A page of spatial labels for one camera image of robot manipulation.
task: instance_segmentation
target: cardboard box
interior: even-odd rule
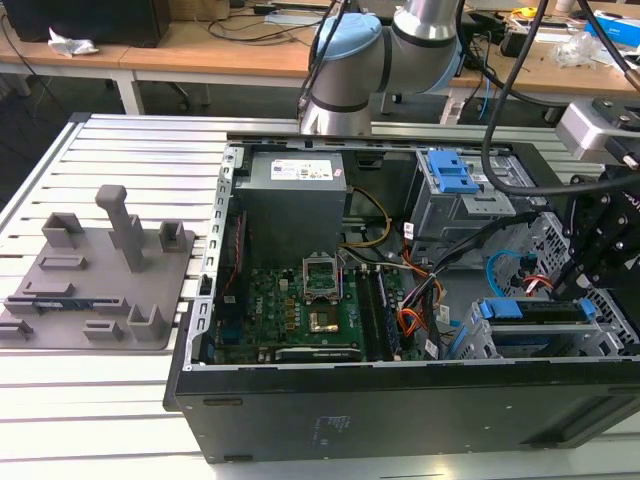
[[[171,20],[203,22],[229,18],[229,0],[169,0]]]
[[[613,42],[623,43],[634,48],[640,45],[640,19],[610,16],[600,10],[596,10],[594,14],[598,19],[598,23],[602,25],[602,28]],[[584,31],[597,36],[593,26],[588,22]]]

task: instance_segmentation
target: circuit board on tray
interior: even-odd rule
[[[254,269],[250,273],[245,321],[233,327],[237,332],[230,332],[228,326],[222,327],[219,353],[227,363],[269,363],[274,360],[277,349],[319,347],[355,350],[358,358],[353,360],[366,361],[367,325],[363,325],[363,321],[372,320],[362,317],[357,275],[361,273],[355,269],[338,270],[339,299],[311,301],[308,293],[305,295],[302,268]],[[394,269],[388,269],[382,277],[385,300],[395,316],[397,302],[404,297],[402,281]],[[336,280],[330,270],[320,270],[310,275],[307,282],[328,289]],[[407,360],[418,359],[412,345],[404,343],[403,347],[393,353]]]

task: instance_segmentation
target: desk leg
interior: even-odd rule
[[[118,84],[120,91],[120,99],[127,115],[144,115],[144,105],[140,97],[140,89],[138,83],[133,78],[131,72],[123,72],[128,75],[117,76],[114,78]]]
[[[447,103],[444,104],[444,109],[440,116],[440,125],[457,125],[466,99],[466,90],[458,88],[449,90]]]
[[[9,84],[11,88],[13,88],[19,97],[28,97],[31,95],[31,89],[29,85],[27,85],[26,75],[4,75],[3,77],[5,81]]]

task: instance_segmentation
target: motherboard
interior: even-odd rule
[[[216,363],[419,358],[397,330],[405,295],[397,269],[322,267],[247,272],[244,321],[219,320],[210,349]]]

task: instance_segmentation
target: floor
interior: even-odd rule
[[[35,78],[29,79],[32,94],[19,98],[9,94],[0,100],[0,208],[27,177],[65,124],[70,112],[122,113],[118,91],[109,89],[103,80],[42,78],[65,112],[44,91]],[[182,85],[191,97],[189,112],[180,110],[180,98],[164,83],[145,82],[142,97],[150,115],[202,115],[254,118],[295,118],[296,89],[212,85],[212,103],[203,106],[202,85]],[[373,119],[391,122],[437,123],[444,97],[405,95],[393,113],[381,115],[381,95],[372,98]],[[488,113],[478,119],[481,101],[469,103],[461,123],[486,124]],[[513,126],[548,126],[542,109],[508,102],[501,124]]]

